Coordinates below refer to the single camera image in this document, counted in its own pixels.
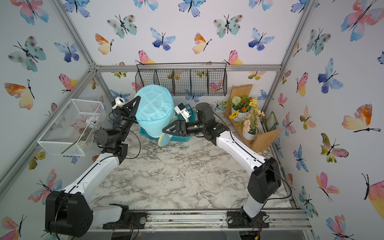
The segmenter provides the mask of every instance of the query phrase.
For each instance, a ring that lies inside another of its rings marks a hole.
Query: blue butterfly
[[[272,0],[249,0],[249,6],[251,8],[254,8],[257,4],[260,5],[260,3],[263,4],[263,10],[264,11],[269,9],[273,5]]]
[[[305,5],[307,4],[307,0],[299,0],[299,1],[300,1],[299,3],[295,3],[292,5],[291,12],[295,13],[298,10],[300,10],[301,12],[304,9]]]
[[[377,58],[380,64],[384,64],[384,52],[381,53],[381,56]]]
[[[243,19],[243,15],[237,15],[230,20],[228,20],[229,15],[228,17],[224,16],[224,18],[225,21],[221,19],[214,20],[214,25],[217,27],[216,33],[218,37],[223,38],[225,35],[225,30],[227,30],[227,34],[228,32],[231,32],[231,34],[236,35],[240,29],[240,24],[238,23]]]
[[[185,97],[186,100],[193,100],[195,103],[200,101],[199,97],[201,97],[201,95],[192,94],[189,90],[185,91],[188,93],[188,96]]]
[[[124,101],[129,102],[129,100],[128,100],[127,97],[130,95],[130,93],[118,93],[118,92],[115,92],[115,91],[113,91],[113,90],[111,90],[111,93],[112,93],[113,95],[115,95],[114,98],[116,98],[116,97],[121,97],[122,99],[124,99]]]
[[[299,193],[299,200],[304,203],[305,206],[305,212],[307,213],[308,217],[313,217],[315,215],[316,217],[319,216],[319,214],[316,211],[316,208],[314,208],[313,204],[310,203],[310,196],[307,197],[307,191],[305,190],[304,186],[301,186],[301,193]]]
[[[89,3],[89,0],[66,0],[67,3],[64,3],[64,8],[67,10],[67,12],[73,12],[73,10],[76,9],[79,10],[79,13],[83,15],[83,17],[87,18],[89,17],[89,12],[84,9],[84,7]]]
[[[325,74],[319,73],[319,77],[317,80],[319,83],[324,83],[321,87],[322,93],[328,93],[329,87],[332,89],[340,89],[344,86],[341,82],[334,79],[333,76],[337,75],[336,70],[333,72],[333,58],[331,58],[328,62],[328,65],[325,67]]]
[[[324,33],[320,35],[322,31],[323,30],[320,31],[319,28],[319,35],[317,35],[317,31],[315,29],[311,30],[310,39],[308,40],[307,44],[307,52],[309,52],[311,49],[314,49],[314,54],[317,56],[324,49],[324,43],[327,43],[328,40],[331,39],[331,35],[329,33]]]
[[[280,138],[277,139],[277,143],[274,142],[273,144],[275,145],[276,150],[277,150],[277,152],[279,153],[279,156],[280,156],[281,158],[284,158],[283,153],[281,152]]]
[[[15,51],[8,55],[8,59],[15,63],[21,63],[22,67],[27,70],[32,70],[34,73],[37,72],[37,66],[36,63],[39,60],[46,60],[45,53],[43,52],[43,49],[41,47],[37,47],[37,41],[34,36],[29,36],[24,44],[23,48],[19,42],[17,42],[20,47],[15,46],[23,52]]]
[[[260,92],[262,93],[262,95],[259,96],[257,100],[264,100],[266,98],[266,92],[264,90],[260,90]]]
[[[261,51],[263,50],[265,47],[264,47],[264,44],[267,44],[267,43],[270,43],[273,41],[273,39],[275,39],[275,36],[268,36],[268,37],[264,37],[265,34],[263,33],[262,35],[259,33],[259,31],[257,31],[256,28],[253,28],[252,29],[252,36],[254,38],[253,41],[249,42],[248,43],[248,46],[250,48],[253,48],[254,46],[257,46],[257,50],[258,51]]]
[[[71,157],[72,158],[71,163],[73,164],[77,163],[77,159],[79,158],[78,156],[67,156],[67,155],[64,155],[63,157]]]
[[[145,4],[146,0],[133,0],[133,2],[135,3],[136,7],[141,8],[143,2]],[[159,2],[157,0],[147,0],[147,4],[149,8],[152,9],[152,11],[159,7]]]
[[[152,44],[156,48],[159,48],[160,46],[163,46],[163,49],[168,51],[170,50],[170,46],[168,44],[173,43],[176,40],[176,36],[168,36],[164,37],[165,33],[160,35],[156,30],[151,28],[152,37],[156,38],[156,41],[154,41]]]
[[[301,169],[301,167],[303,167],[303,169],[305,170],[305,171],[307,171],[308,172],[308,168],[307,168],[307,166],[305,165],[305,163],[304,163],[304,158],[302,157],[302,155],[303,155],[303,150],[302,150],[302,148],[301,148],[301,144],[300,144],[300,147],[299,147],[299,152],[297,152],[296,150],[293,152],[293,155],[295,156],[295,158],[297,158],[296,159],[296,161],[297,161],[297,163],[296,163],[296,167],[297,167],[297,170],[299,170],[300,171],[300,169]]]
[[[70,63],[73,60],[78,61],[79,55],[77,55],[75,52],[77,52],[75,44],[72,44],[71,46],[68,46],[68,43],[63,44],[60,43],[54,43],[54,45],[60,50],[61,53],[65,53],[64,61],[67,63]]]
[[[179,4],[179,11],[185,12],[188,9],[188,12],[189,10],[191,11],[192,16],[194,17],[200,16],[200,11],[197,8],[200,7],[200,5],[202,5],[203,3],[205,3],[205,0],[183,0],[183,1],[184,3]]]
[[[119,14],[119,17],[117,17],[116,15],[115,17],[120,21],[120,23],[115,19],[109,19],[107,20],[107,23],[111,27],[113,27],[113,30],[116,35],[119,35],[120,38],[124,38],[125,36],[124,32],[126,34],[130,33],[132,35],[136,35],[137,27],[136,25],[133,24],[133,22],[135,21],[135,16],[128,15],[125,18],[123,18],[123,20],[121,20],[120,14]]]

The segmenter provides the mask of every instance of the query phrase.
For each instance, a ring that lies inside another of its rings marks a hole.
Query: metal screw
[[[232,217],[227,217],[227,223],[231,224],[233,222]]]
[[[147,221],[147,219],[145,217],[140,218],[140,224],[144,224],[146,221]]]

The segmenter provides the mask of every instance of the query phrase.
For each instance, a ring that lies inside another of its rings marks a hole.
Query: orange butterfly
[[[291,182],[291,187],[293,188],[293,190],[296,191],[296,189],[293,187],[293,176],[292,176],[291,173],[288,173],[288,179],[289,179],[289,181]]]
[[[22,85],[12,84],[12,83],[4,83],[5,89],[8,92],[9,95],[15,96],[15,98],[21,98],[20,99],[20,107],[26,108],[30,110],[33,106],[33,100],[35,99],[35,96],[33,95],[31,91],[31,87],[29,86],[29,79],[27,79],[28,82],[28,89]]]
[[[303,48],[299,48],[299,47],[300,45],[299,43],[297,43],[296,48],[294,48],[297,52],[295,52],[295,54],[292,57],[294,57],[300,50],[303,50]]]
[[[106,55],[111,51],[113,39],[112,39],[111,43],[109,43],[105,38],[103,38],[102,36],[100,36],[97,33],[95,35],[95,39],[96,39],[96,42],[98,42],[99,45],[101,45],[101,47],[99,47],[99,51],[102,54]]]
[[[205,50],[205,48],[208,46],[208,43],[210,41],[212,41],[212,39],[210,39],[208,42],[206,42],[205,39],[203,38],[203,36],[201,34],[197,33],[195,36],[195,42],[196,42],[197,46],[194,46],[192,48],[192,50],[195,52],[195,54],[199,54]]]
[[[372,117],[372,104],[366,104],[359,107],[355,113],[355,117],[344,116],[344,122],[342,126],[346,129],[356,130],[354,132],[360,131],[377,131],[380,132],[379,128],[369,128],[368,126],[371,123]]]
[[[311,118],[311,115],[308,114],[308,106],[305,106],[304,115],[300,115],[300,121],[304,122],[303,128],[305,130],[308,129],[308,126],[316,127],[316,123],[312,122],[310,118]]]

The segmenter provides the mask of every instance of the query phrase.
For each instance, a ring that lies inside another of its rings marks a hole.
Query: white marble surface
[[[141,141],[139,157],[124,160],[105,178],[92,196],[91,207],[118,203],[130,209],[221,209],[245,203],[249,175],[224,150],[197,137],[159,147],[139,134],[137,124],[131,130]],[[127,157],[134,157],[139,150],[137,138],[129,134],[126,143]],[[261,155],[270,157],[271,152]],[[286,196],[283,186],[271,197],[282,196]],[[282,199],[270,200],[265,207],[291,205]]]

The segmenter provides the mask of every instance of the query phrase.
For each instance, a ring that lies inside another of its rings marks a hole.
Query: black cable
[[[219,117],[216,113],[214,113],[214,114],[215,114],[218,118],[220,118],[220,120],[221,120],[221,121],[226,125],[226,127],[229,129],[229,127],[228,127],[227,124],[221,119],[221,117]],[[276,174],[276,175],[277,175],[283,182],[285,182],[286,185],[289,187],[290,194],[289,194],[288,196],[286,196],[286,197],[279,197],[279,198],[269,198],[269,199],[267,199],[267,200],[264,202],[262,208],[265,206],[265,204],[266,204],[266,202],[267,202],[268,200],[272,200],[272,199],[286,199],[286,198],[291,197],[291,196],[292,196],[292,189],[291,189],[291,187],[289,186],[289,184],[287,183],[287,181],[286,181],[284,178],[282,178],[279,174],[277,174],[274,170],[272,170],[269,166],[267,166],[265,163],[260,162],[257,158],[255,158],[255,157],[253,156],[253,154],[250,154],[250,153],[247,152],[242,146],[240,146],[240,145],[233,139],[232,132],[231,132],[230,129],[229,129],[229,133],[231,134],[231,138],[232,138],[232,140],[233,140],[234,143],[236,143],[241,149],[243,149],[246,153],[248,153],[248,154],[249,154],[251,157],[253,157],[256,161],[258,161],[259,163],[261,163],[261,164],[263,164],[264,166],[266,166],[269,170],[271,170],[274,174]]]
[[[133,157],[133,158],[125,157],[125,159],[135,159],[135,158],[137,158],[137,157],[139,156],[140,152],[141,152],[141,142],[140,142],[139,137],[136,135],[136,133],[134,133],[133,131],[131,131],[131,130],[130,130],[129,128],[127,128],[126,126],[121,125],[120,123],[118,123],[118,122],[116,122],[115,120],[113,120],[113,119],[111,118],[111,113],[113,113],[113,112],[110,112],[110,113],[109,113],[109,115],[108,115],[109,119],[112,120],[112,121],[114,121],[115,123],[119,124],[119,125],[122,126],[123,128],[127,129],[127,130],[130,131],[131,133],[133,133],[133,134],[136,136],[137,140],[139,141],[139,145],[140,145],[139,153],[138,153],[135,157]]]
[[[139,227],[136,225],[136,224],[134,224],[134,223],[132,223],[133,225],[135,225],[136,227],[137,227],[137,234],[136,234],[136,236],[132,239],[132,240],[135,240],[135,238],[137,237],[137,235],[139,234]]]
[[[192,116],[192,113],[193,113],[193,111],[192,111],[192,107],[191,107],[190,104],[188,104],[188,106],[189,106],[189,108],[190,108],[189,111],[191,111],[191,114],[190,114],[190,115]]]

